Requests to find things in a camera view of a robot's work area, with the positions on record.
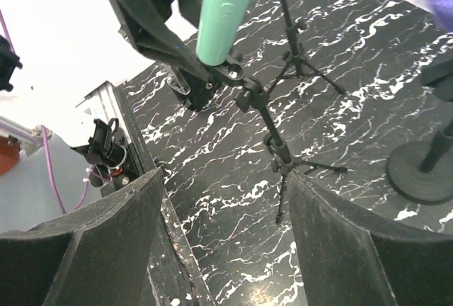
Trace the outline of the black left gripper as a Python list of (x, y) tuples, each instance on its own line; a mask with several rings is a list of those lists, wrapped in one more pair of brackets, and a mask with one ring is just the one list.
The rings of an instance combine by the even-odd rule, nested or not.
[[(213, 99), (218, 84), (194, 52), (166, 26), (173, 1), (109, 0), (128, 43), (144, 57), (166, 63), (166, 83), (178, 101), (188, 110), (202, 110)], [(181, 16), (198, 27), (201, 0), (177, 1)]]

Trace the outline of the mint green microphone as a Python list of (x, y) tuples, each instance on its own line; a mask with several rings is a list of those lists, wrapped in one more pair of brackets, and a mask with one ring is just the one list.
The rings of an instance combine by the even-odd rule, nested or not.
[(196, 55), (201, 63), (223, 63), (251, 0), (202, 0)]

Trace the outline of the black tripod stand with clip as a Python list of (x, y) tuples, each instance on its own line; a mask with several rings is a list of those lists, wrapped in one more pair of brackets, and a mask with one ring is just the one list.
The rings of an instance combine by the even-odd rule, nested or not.
[(263, 144), (273, 157), (271, 161), (272, 171), (281, 176), (279, 205), (275, 218), (275, 222), (278, 225), (282, 222), (284, 215), (283, 205), (285, 202), (285, 192), (287, 191), (287, 178), (293, 169), (298, 166), (308, 166), (310, 168), (308, 170), (309, 173), (319, 169), (325, 169), (339, 174), (348, 171), (344, 166), (320, 164), (291, 154), (287, 143), (280, 136), (270, 115), (268, 110), (268, 94), (263, 88), (263, 85), (257, 78), (245, 75), (242, 66), (236, 59), (228, 56), (222, 64), (217, 66), (207, 65), (205, 68), (215, 81), (226, 86), (239, 87), (241, 90), (234, 97), (236, 106), (243, 113), (248, 112), (251, 108), (257, 110), (268, 129), (268, 133), (263, 138)]

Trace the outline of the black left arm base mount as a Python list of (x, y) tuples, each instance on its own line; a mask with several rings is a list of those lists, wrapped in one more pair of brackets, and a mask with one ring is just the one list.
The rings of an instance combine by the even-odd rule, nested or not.
[(126, 140), (118, 118), (104, 122), (94, 121), (93, 135), (84, 145), (72, 147), (91, 165), (88, 170), (88, 183), (105, 189), (105, 196), (117, 191), (140, 176), (139, 167), (134, 161), (133, 146)]

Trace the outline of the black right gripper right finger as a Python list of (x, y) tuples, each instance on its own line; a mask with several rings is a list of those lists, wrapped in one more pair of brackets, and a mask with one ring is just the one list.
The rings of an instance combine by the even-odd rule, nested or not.
[(308, 305), (452, 304), (452, 236), (382, 217), (295, 172), (288, 196)]

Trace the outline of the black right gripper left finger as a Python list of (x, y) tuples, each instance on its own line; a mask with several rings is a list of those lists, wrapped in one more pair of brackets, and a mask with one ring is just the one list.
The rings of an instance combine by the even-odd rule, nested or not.
[(138, 305), (163, 192), (153, 169), (74, 212), (1, 234), (1, 304)]

